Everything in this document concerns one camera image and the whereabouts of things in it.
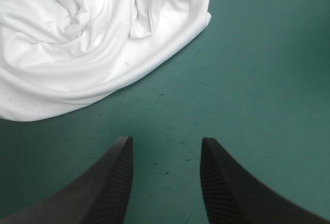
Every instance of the green floor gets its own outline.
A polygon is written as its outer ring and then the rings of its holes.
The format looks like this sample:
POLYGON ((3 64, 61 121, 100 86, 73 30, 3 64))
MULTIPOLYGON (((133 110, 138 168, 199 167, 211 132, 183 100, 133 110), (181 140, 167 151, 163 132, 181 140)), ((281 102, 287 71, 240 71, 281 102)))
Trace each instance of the green floor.
POLYGON ((125 224, 207 223, 203 136, 330 219, 330 0, 211 0, 210 12, 198 38, 139 82, 60 117, 0 120, 0 217, 61 189, 129 134, 125 224))

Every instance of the white cloth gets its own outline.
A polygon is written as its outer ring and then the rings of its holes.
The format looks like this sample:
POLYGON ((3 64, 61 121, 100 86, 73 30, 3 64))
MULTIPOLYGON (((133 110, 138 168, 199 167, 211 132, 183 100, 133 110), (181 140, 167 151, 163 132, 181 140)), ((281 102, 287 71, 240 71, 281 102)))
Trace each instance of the white cloth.
POLYGON ((208 25, 208 4, 0 0, 0 117, 53 117, 137 81, 208 25))

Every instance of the fabric fold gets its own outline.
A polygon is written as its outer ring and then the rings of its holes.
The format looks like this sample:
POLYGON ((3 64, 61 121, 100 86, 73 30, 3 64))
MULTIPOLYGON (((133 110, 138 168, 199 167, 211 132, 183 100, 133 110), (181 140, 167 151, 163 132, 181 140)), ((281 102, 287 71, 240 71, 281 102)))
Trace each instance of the fabric fold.
POLYGON ((142 78, 209 23, 209 0, 0 0, 0 117, 32 121, 142 78))

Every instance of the floor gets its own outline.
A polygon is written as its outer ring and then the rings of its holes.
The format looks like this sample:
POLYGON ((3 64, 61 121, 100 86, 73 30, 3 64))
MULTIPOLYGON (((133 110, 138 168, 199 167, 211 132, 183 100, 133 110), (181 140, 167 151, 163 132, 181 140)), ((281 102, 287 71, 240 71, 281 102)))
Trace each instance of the floor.
POLYGON ((125 224, 207 223, 201 139, 330 219, 330 0, 211 0, 209 27, 87 108, 0 120, 0 217, 60 190, 120 135, 135 139, 125 224))

